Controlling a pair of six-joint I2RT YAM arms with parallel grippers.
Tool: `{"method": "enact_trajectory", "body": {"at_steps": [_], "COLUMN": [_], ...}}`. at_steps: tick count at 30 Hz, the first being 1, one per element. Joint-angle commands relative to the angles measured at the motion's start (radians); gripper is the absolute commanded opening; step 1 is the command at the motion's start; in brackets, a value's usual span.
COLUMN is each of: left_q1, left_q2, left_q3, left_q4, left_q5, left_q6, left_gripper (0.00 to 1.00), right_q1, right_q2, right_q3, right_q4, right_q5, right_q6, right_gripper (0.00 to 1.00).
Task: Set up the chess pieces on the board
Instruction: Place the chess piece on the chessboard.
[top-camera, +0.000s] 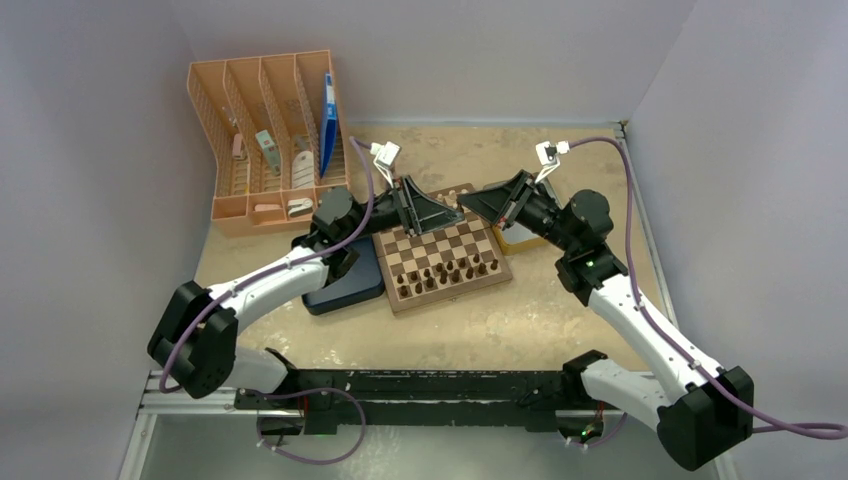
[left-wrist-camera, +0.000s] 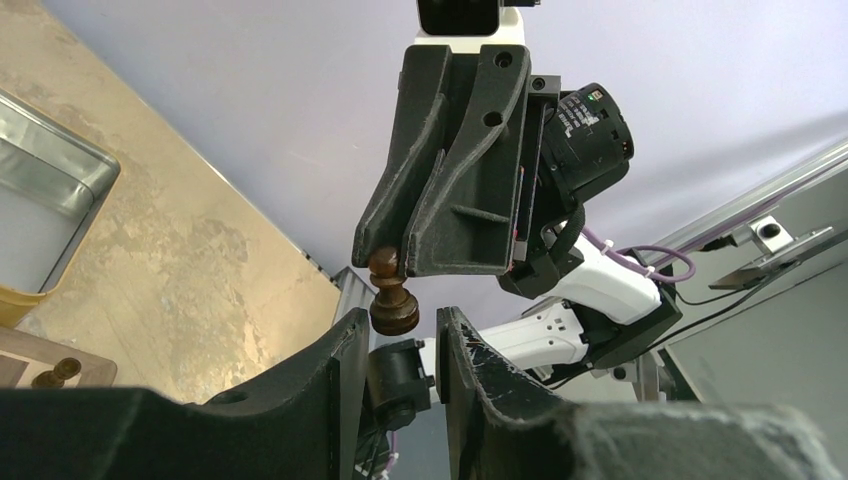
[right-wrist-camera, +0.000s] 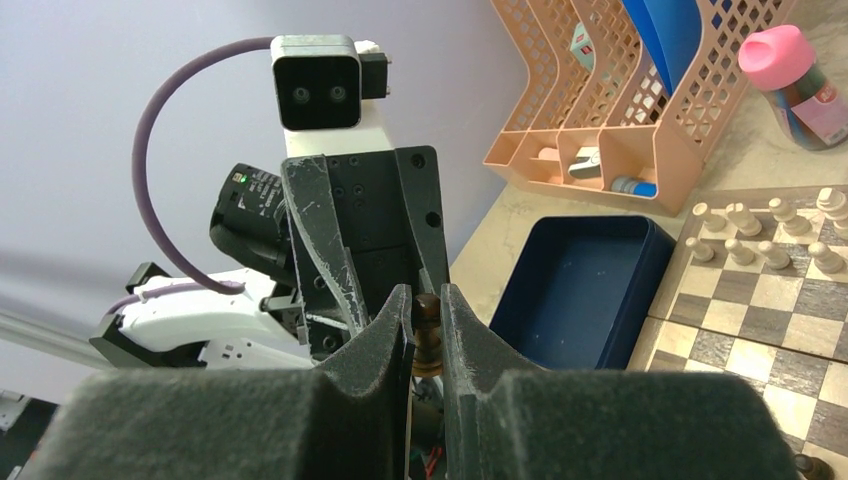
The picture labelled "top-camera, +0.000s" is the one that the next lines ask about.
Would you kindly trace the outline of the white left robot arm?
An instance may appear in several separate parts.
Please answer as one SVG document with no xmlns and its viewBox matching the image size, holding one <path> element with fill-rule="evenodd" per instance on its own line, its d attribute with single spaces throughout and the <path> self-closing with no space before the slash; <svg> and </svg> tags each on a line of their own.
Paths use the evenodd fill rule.
<svg viewBox="0 0 848 480">
<path fill-rule="evenodd" d="M 324 192 L 309 233 L 283 257 L 229 282 L 202 287 L 190 280 L 174 291 L 147 345 L 163 369 L 161 392 L 182 389 L 199 399 L 242 388 L 259 392 L 272 408 L 289 407 L 298 395 L 290 364 L 270 349 L 238 347 L 238 336 L 286 302 L 342 279 L 359 257 L 352 242 L 396 227 L 419 236 L 463 218 L 408 176 L 364 203 L 345 187 Z"/>
</svg>

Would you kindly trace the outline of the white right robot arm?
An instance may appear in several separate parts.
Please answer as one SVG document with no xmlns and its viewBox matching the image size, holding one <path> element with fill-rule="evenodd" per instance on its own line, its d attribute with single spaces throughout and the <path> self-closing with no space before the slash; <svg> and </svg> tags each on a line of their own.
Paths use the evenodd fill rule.
<svg viewBox="0 0 848 480">
<path fill-rule="evenodd" d="M 458 195 L 464 209 L 493 224 L 519 224 L 563 255 L 557 276 L 611 325 L 646 362 L 651 376 L 629 372 L 600 354 L 573 359 L 561 381 L 576 407 L 592 400 L 618 407 L 656 432 L 680 467 L 695 471 L 751 437 L 754 382 L 741 367 L 726 369 L 674 327 L 634 286 L 634 276 L 606 242 L 614 223 L 600 193 L 584 189 L 565 204 L 530 173 Z"/>
</svg>

